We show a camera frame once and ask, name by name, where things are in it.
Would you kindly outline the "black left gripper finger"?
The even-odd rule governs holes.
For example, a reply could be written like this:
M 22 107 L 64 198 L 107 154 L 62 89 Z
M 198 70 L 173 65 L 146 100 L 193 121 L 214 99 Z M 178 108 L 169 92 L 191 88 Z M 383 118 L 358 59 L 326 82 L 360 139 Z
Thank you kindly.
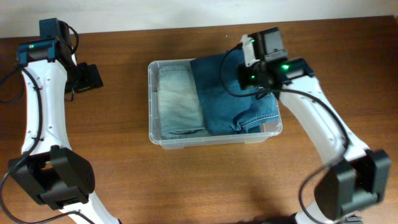
M 93 88 L 92 69 L 86 62 L 77 65 L 77 75 L 78 79 L 73 87 L 75 92 L 82 93 Z
M 103 87 L 99 70 L 95 64 L 88 65 L 89 84 L 91 89 Z

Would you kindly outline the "dark blue jeans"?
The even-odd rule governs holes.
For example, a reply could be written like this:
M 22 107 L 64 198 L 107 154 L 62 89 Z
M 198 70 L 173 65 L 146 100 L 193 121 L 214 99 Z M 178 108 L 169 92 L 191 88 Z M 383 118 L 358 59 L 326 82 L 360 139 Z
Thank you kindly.
M 239 86 L 238 65 L 244 63 L 242 51 L 235 50 L 226 59 L 223 56 L 190 61 L 206 129 L 212 135 L 258 133 L 261 125 L 279 119 L 277 100 L 271 93 L 260 100 L 230 95 L 254 90 L 242 91 Z

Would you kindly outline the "light blue jeans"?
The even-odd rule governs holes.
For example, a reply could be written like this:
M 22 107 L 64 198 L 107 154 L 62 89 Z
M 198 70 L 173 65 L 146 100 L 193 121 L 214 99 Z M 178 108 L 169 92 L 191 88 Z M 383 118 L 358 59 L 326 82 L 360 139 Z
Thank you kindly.
M 158 74 L 161 138 L 208 137 L 191 70 L 183 65 L 161 67 Z

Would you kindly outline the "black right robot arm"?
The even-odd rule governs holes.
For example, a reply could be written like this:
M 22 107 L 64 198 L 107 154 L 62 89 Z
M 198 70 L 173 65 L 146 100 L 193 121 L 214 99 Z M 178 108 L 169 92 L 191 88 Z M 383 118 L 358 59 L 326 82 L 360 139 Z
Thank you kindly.
M 384 200 L 391 159 L 372 151 L 345 125 L 327 100 L 315 72 L 303 58 L 289 59 L 278 29 L 241 37 L 244 65 L 242 89 L 258 87 L 257 96 L 273 93 L 288 108 L 316 147 L 323 165 L 310 174 L 299 191 L 320 173 L 314 200 L 300 203 L 293 223 L 359 223 L 354 214 Z

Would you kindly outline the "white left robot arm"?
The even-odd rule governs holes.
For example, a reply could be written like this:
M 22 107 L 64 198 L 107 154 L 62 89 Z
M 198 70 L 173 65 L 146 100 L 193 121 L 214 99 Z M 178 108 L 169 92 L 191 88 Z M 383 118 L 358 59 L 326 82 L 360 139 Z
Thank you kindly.
M 9 161 L 12 177 L 38 205 L 75 223 L 119 223 L 95 192 L 91 164 L 72 151 L 65 94 L 103 86 L 96 65 L 77 63 L 70 39 L 42 37 L 17 51 L 27 91 L 27 124 L 21 157 Z

